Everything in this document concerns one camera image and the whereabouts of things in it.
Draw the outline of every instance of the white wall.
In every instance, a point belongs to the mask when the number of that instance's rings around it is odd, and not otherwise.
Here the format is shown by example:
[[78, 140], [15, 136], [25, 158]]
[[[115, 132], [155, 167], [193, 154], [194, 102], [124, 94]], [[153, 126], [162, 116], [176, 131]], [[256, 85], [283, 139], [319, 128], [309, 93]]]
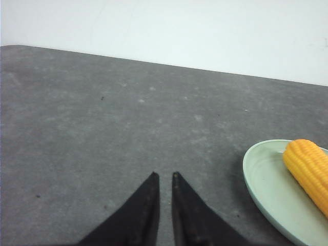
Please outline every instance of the white wall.
[[327, 0], [2, 0], [2, 45], [328, 85]]

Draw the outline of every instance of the plate rim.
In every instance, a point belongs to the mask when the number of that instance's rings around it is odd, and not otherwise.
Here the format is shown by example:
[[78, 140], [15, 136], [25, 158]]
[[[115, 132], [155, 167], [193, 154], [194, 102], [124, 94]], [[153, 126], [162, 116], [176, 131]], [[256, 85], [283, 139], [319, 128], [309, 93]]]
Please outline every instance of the plate rim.
[[265, 216], [265, 218], [269, 221], [269, 223], [271, 223], [282, 235], [284, 235], [286, 238], [288, 238], [292, 243], [298, 245], [298, 246], [307, 246], [308, 244], [306, 244], [304, 242], [304, 240], [301, 240], [299, 237], [295, 236], [293, 233], [291, 233], [289, 230], [287, 230], [278, 220], [276, 220], [269, 212], [267, 209], [265, 209], [265, 207], [262, 205], [262, 203], [257, 199], [257, 197], [254, 195], [252, 189], [250, 188], [250, 184], [248, 183], [248, 180], [246, 178], [246, 174], [245, 174], [245, 160], [248, 157], [249, 153], [256, 148], [259, 145], [268, 143], [268, 142], [292, 142], [292, 140], [289, 139], [269, 139], [269, 140], [265, 140], [265, 141], [261, 141], [258, 142], [254, 145], [252, 145], [244, 154], [244, 157], [242, 159], [242, 172], [243, 172], [243, 176], [244, 176], [244, 180], [246, 183], [246, 187], [247, 190], [252, 198], [252, 200], [254, 201], [255, 205], [257, 206], [257, 208], [260, 210], [260, 212]]

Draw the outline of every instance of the gray tabletop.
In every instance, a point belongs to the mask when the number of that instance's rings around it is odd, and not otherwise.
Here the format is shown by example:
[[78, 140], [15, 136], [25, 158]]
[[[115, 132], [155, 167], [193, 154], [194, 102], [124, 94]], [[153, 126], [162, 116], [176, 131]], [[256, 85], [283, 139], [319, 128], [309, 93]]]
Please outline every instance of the gray tabletop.
[[292, 245], [242, 157], [274, 138], [328, 147], [328, 87], [26, 46], [1, 48], [1, 113], [2, 245], [77, 242], [152, 171], [158, 246], [173, 245], [174, 171], [249, 240]]

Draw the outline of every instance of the plate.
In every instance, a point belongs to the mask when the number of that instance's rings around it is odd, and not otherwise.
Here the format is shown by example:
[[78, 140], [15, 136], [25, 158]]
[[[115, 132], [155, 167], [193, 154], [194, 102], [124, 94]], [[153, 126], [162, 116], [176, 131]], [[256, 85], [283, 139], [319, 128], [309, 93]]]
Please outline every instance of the plate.
[[247, 150], [242, 168], [248, 191], [262, 214], [291, 242], [327, 246], [328, 219], [283, 163], [289, 142], [267, 140]]

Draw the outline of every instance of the yellow corn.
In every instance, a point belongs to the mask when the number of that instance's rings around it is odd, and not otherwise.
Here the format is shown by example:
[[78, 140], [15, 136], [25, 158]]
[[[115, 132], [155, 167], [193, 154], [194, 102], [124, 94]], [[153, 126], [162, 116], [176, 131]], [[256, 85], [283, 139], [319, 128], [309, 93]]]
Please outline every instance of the yellow corn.
[[328, 155], [314, 142], [290, 142], [283, 161], [312, 201], [328, 218]]

